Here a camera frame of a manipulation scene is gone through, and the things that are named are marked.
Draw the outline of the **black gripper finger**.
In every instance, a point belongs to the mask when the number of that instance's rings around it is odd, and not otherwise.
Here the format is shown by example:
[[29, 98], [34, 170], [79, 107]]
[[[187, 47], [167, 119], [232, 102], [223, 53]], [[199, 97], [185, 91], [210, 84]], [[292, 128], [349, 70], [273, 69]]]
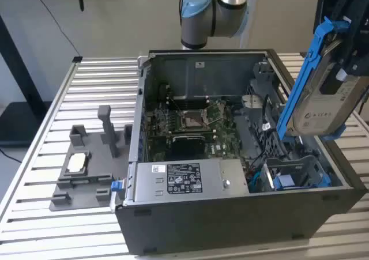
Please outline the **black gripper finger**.
[[321, 94], [336, 94], [345, 80], [345, 71], [332, 69], [320, 87]]

